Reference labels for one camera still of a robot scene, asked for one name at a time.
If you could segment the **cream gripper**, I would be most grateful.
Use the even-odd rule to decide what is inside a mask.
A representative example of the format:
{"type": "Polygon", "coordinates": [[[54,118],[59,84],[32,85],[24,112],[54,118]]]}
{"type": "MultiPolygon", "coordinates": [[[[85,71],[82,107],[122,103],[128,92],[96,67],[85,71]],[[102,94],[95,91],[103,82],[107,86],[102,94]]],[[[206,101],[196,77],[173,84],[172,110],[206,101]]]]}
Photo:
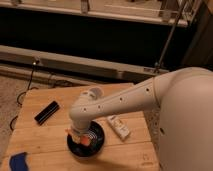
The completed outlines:
{"type": "Polygon", "coordinates": [[[87,135],[78,135],[77,133],[74,133],[71,129],[67,129],[66,132],[72,137],[72,140],[77,144],[82,144],[81,143],[82,137],[88,137],[87,135]]]}

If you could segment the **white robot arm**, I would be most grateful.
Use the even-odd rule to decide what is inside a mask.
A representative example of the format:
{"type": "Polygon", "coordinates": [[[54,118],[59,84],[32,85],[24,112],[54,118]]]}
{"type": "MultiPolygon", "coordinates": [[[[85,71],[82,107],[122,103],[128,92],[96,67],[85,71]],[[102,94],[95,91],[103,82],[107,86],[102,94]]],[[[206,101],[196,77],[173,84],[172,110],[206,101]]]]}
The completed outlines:
{"type": "Polygon", "coordinates": [[[213,171],[213,71],[183,68],[106,97],[90,89],[81,93],[69,116],[80,135],[96,118],[155,107],[161,170],[213,171]]]}

